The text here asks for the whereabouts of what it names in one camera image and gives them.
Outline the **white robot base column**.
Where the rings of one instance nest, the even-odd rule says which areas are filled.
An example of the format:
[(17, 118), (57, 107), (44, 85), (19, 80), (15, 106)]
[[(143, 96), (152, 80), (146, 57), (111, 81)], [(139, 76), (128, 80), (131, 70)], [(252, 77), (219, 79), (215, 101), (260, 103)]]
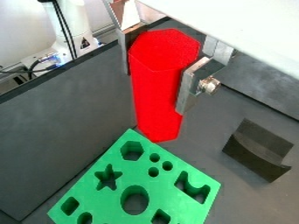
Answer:
[(31, 80), (101, 46), (89, 29), (84, 0), (37, 0), (37, 2), (51, 20), (55, 41), (48, 49), (21, 60)]

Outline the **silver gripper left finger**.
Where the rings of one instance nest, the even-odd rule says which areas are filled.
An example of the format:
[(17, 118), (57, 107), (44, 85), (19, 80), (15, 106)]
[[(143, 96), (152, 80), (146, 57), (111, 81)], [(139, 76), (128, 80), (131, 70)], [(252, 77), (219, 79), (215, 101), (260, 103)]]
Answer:
[(116, 27), (117, 43), (121, 47), (123, 70), (129, 75), (128, 49), (137, 35), (147, 30), (139, 17), (136, 0), (101, 0)]

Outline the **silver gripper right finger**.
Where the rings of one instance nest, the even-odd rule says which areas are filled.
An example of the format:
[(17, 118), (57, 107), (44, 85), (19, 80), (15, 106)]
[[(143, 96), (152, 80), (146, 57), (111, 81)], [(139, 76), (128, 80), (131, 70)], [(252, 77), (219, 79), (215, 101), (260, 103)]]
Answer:
[(220, 88), (220, 81), (215, 78), (230, 63), (234, 48), (226, 43), (207, 36), (202, 48), (202, 56), (184, 68), (182, 83), (176, 98), (175, 110), (183, 115), (196, 104), (200, 94), (214, 95)]

